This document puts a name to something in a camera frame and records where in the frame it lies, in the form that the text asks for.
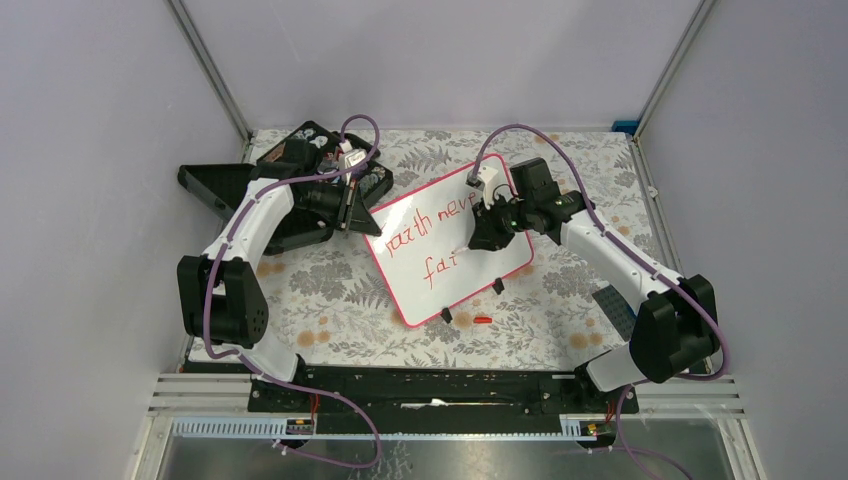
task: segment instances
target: red whiteboard border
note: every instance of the red whiteboard border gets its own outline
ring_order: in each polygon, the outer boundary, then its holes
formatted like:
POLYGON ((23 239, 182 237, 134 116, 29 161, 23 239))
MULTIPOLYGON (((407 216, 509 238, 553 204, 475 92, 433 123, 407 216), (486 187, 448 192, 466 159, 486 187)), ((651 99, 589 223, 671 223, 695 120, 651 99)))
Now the red whiteboard border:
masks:
MULTIPOLYGON (((513 183, 512 183, 512 176, 509 174, 509 168, 507 168, 506 161, 504 160, 503 156, 501 156, 500 154, 497 154, 497 153, 490 153, 490 154, 486 155, 485 157, 483 157, 483 160, 485 160, 487 158, 491 158, 491 157, 497 157, 501 161, 501 164, 504 167, 504 174, 506 175, 506 181, 509 183, 509 189, 514 192, 515 191, 515 185, 513 185, 513 183)), ((474 166, 474 162, 471 162, 468 165, 465 165, 464 167, 460 167, 460 168, 458 168, 458 169, 456 169, 456 170, 454 170, 454 171, 452 171, 452 172, 450 172, 446 175, 443 175, 443 176, 433 180, 432 182, 429 182, 425 185, 422 185, 422 186, 416 188, 415 190, 412 190, 411 192, 405 193, 404 195, 401 195, 401 196, 395 198, 394 200, 389 201, 388 203, 386 203, 384 205, 380 205, 379 207, 373 208, 371 210, 371 213, 377 213, 380 210, 387 208, 387 207, 391 206, 392 204, 399 202, 399 201, 403 200, 404 198, 406 198, 410 195, 413 195, 415 193, 420 192, 421 190, 424 190, 425 188, 433 185, 434 183, 441 182, 442 180, 449 178, 449 177, 452 177, 452 176, 454 176, 458 173, 461 173, 464 170, 468 170, 469 168, 471 168, 473 166, 474 166)), ((515 270, 507 273, 506 275, 504 275, 504 277, 508 277, 508 276, 512 275, 513 273, 515 273, 515 272, 521 270, 522 268, 526 267, 527 265, 530 265, 531 263, 533 263, 533 259, 536 257, 536 250, 533 248, 532 240, 530 240, 530 233, 524 232, 524 235, 527 237, 527 243, 530 245, 530 260, 528 260, 527 263, 525 263, 524 265, 521 265, 520 267, 516 268, 515 270)), ((377 255, 374 253, 374 248, 371 246, 371 242, 368 241, 368 236, 362 235, 362 238, 363 238, 363 240, 365 240, 365 245, 368 246, 368 250, 371 252, 371 256, 374 257, 374 263, 377 264, 377 270, 380 272, 380 276, 383 278, 383 283, 385 283, 386 288, 389 289, 389 295, 392 297, 392 301, 395 303, 395 306, 398 309, 398 313, 400 313, 400 318, 403 320, 403 323, 406 324, 407 327, 418 328, 418 327, 424 325, 425 323, 429 322, 430 320, 432 320, 432 319, 434 319, 434 318, 436 318, 436 317, 438 317, 439 315, 442 314, 441 311, 436 312, 433 315, 422 320, 421 323, 418 323, 416 325, 410 325, 409 322, 406 321, 406 316, 403 314, 403 309, 400 308, 400 304, 398 303, 397 298, 395 297, 395 294, 392 291, 392 288, 389 286, 389 280, 386 278, 386 274, 383 272, 383 267, 380 266, 380 261, 377 260, 377 255)), ((487 288, 491 288, 492 285, 494 285, 494 284, 495 284, 495 281, 492 280, 492 283, 490 283, 488 285, 484 285, 482 288, 480 288, 479 290, 475 291, 474 293, 468 295, 467 297, 458 300, 457 302, 453 303, 452 305, 448 305, 447 308, 453 308, 453 307, 459 305, 460 303, 468 300, 469 298, 473 297, 474 295, 477 295, 478 293, 486 290, 487 288)))

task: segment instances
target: red handwriting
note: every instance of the red handwriting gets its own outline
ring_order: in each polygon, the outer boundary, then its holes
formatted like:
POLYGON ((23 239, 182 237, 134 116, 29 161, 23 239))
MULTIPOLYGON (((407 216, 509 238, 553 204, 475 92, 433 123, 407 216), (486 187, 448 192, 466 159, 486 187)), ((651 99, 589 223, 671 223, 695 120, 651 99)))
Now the red handwriting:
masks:
POLYGON ((392 237, 391 240, 386 242, 386 248, 389 249, 389 255, 391 255, 392 258, 395 258, 395 252, 400 247, 414 242, 416 238, 425 237, 428 233, 430 233, 430 228, 432 227, 433 222, 430 221, 430 217, 427 215, 421 215, 421 212, 416 208, 413 226, 406 227, 406 229, 402 230, 400 233, 392 237), (415 231, 418 232, 417 237, 415 236, 415 232, 412 230, 413 227, 415 228, 415 231))
POLYGON ((451 267, 456 266, 456 255, 451 255, 448 257, 448 262, 445 261, 444 258, 439 259, 439 263, 436 264, 436 270, 430 270, 430 261, 433 260, 433 257, 427 257, 424 259, 424 268, 427 270, 427 275, 424 277, 424 280, 430 282, 430 290, 433 289, 433 275, 442 273, 445 270, 450 270, 451 267))
POLYGON ((458 204, 457 200, 451 200, 450 203, 448 203, 447 208, 439 212, 439 221, 441 222, 446 218, 450 218, 458 214, 459 212, 464 211, 468 206, 474 203, 474 197, 475 193, 471 192, 468 194, 468 199, 459 199, 458 204))

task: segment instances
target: gray flower pattern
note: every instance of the gray flower pattern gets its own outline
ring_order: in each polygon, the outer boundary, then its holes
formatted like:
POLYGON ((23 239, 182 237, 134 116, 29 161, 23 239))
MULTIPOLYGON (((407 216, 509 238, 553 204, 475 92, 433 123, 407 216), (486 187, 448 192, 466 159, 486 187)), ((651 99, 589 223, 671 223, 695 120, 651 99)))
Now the gray flower pattern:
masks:
MULTIPOLYGON (((288 132, 262 130, 249 159, 256 161, 288 132)), ((368 131, 354 132, 372 139, 368 131)), ((382 199, 418 188, 469 162, 490 132, 387 130, 380 162, 395 175, 382 199)), ((627 140, 617 133, 552 133, 577 165, 590 196, 619 233, 650 255, 653 238, 627 140)), ((508 163, 548 161, 561 190, 576 189, 565 162, 540 138, 508 131, 489 152, 508 163)), ((442 368, 569 370, 623 343, 591 298, 607 285, 583 260, 545 237, 531 235, 531 265, 439 318, 408 328, 398 314, 365 241, 336 233, 320 245, 263 257, 256 268, 270 310, 266 335, 310 363, 442 368), (475 316, 492 317, 477 325, 475 316)), ((208 361, 202 340, 189 358, 208 361)))

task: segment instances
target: blue object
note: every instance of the blue object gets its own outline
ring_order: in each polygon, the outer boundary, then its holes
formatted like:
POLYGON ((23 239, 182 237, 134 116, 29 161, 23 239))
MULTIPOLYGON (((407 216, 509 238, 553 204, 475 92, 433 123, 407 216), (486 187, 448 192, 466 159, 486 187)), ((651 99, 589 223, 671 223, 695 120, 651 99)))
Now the blue object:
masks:
POLYGON ((616 120, 612 124, 613 132, 627 133, 636 135, 636 129, 639 128, 639 120, 616 120))

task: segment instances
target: white wall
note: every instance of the white wall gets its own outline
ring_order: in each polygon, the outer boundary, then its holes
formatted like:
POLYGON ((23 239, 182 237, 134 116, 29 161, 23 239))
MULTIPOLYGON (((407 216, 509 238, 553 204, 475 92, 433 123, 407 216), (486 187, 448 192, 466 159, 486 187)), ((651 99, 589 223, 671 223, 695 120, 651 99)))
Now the white wall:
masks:
POLYGON ((698 0, 186 0, 253 128, 635 119, 698 0))
POLYGON ((181 163, 240 140, 165 2, 0 6, 0 477, 115 479, 216 220, 181 163))
POLYGON ((848 3, 720 3, 644 136, 770 479, 844 478, 848 3))

